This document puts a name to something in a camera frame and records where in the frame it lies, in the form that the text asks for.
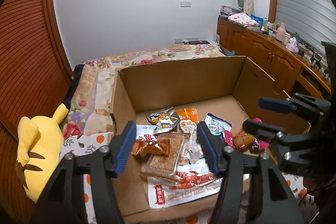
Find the floral bedspread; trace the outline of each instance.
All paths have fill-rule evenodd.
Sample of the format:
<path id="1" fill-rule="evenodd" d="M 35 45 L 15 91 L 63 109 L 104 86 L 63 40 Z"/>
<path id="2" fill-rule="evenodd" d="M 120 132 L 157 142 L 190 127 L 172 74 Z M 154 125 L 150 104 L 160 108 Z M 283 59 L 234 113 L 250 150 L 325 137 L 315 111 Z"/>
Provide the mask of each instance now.
<path id="1" fill-rule="evenodd" d="M 113 131 L 109 111 L 117 70 L 165 60 L 224 56 L 220 50 L 218 45 L 182 45 L 85 62 L 68 117 L 63 123 L 64 138 Z"/>

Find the yellow plush toy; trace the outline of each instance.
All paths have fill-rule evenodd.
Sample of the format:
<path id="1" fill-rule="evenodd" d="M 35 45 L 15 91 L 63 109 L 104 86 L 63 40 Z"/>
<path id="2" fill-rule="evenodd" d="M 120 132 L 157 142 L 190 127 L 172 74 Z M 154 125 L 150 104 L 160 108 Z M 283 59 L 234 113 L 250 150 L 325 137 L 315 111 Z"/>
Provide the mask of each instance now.
<path id="1" fill-rule="evenodd" d="M 61 104 L 52 118 L 35 116 L 30 120 L 22 117 L 19 122 L 16 173 L 27 196 L 34 202 L 58 164 L 59 149 L 64 143 L 58 125 L 67 113 L 66 106 Z"/>

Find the bed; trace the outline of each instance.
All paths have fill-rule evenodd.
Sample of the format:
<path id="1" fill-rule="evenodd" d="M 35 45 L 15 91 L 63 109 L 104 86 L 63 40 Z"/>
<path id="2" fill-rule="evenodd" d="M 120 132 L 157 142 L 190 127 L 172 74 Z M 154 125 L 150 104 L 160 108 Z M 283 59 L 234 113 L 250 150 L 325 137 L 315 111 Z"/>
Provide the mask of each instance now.
<path id="1" fill-rule="evenodd" d="M 224 56 L 225 49 L 220 45 L 182 45 L 150 51 L 132 52 L 124 55 L 109 56 L 87 61 L 77 65 L 73 72 L 73 80 L 64 100 L 70 109 L 63 121 L 61 129 L 65 143 L 61 148 L 60 159 L 64 154 L 75 155 L 93 153 L 102 145 L 107 145 L 113 136 L 114 125 L 110 116 L 110 99 L 114 76 L 117 70 L 153 62 L 193 58 L 209 58 Z M 316 213 L 316 205 L 309 195 L 305 196 L 303 178 L 283 174 L 293 194 L 300 201 L 300 208 L 308 222 Z M 88 223 L 96 224 L 92 203 L 90 178 L 84 175 L 84 200 Z M 248 199 L 248 192 L 242 200 Z M 238 223 L 245 222 L 245 211 L 241 209 Z M 174 223 L 205 224 L 209 223 L 212 211 L 204 211 L 197 215 L 174 220 Z"/>

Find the storage box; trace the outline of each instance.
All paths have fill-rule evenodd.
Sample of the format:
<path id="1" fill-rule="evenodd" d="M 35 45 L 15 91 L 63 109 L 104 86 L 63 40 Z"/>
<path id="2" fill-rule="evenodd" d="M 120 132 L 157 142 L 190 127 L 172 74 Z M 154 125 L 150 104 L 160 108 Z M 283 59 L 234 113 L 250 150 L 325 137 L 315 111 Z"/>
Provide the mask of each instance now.
<path id="1" fill-rule="evenodd" d="M 212 113 L 232 124 L 237 133 L 248 118 L 259 117 L 303 133 L 308 123 L 294 115 L 259 109 L 263 97 L 285 99 L 274 91 L 274 80 L 243 56 L 164 61 L 119 70 L 111 99 L 111 116 L 116 134 L 129 120 L 149 124 L 146 115 L 167 106 L 196 108 L 199 120 Z M 214 207 L 217 195 L 162 209 L 150 209 L 147 183 L 140 177 L 138 158 L 130 156 L 126 170 L 113 180 L 120 211 L 126 221 L 149 222 L 185 217 Z"/>

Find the wooden louvered door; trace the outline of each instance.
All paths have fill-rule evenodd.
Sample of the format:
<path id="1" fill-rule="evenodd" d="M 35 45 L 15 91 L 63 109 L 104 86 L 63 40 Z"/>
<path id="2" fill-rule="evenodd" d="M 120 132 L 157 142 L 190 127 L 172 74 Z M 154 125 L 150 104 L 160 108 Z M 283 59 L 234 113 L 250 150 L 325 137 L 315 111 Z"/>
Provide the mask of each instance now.
<path id="1" fill-rule="evenodd" d="M 23 116 L 52 116 L 71 80 L 50 21 L 51 5 L 50 0 L 5 0 L 0 7 L 0 201 L 23 223 L 34 203 L 15 174 L 18 122 Z"/>

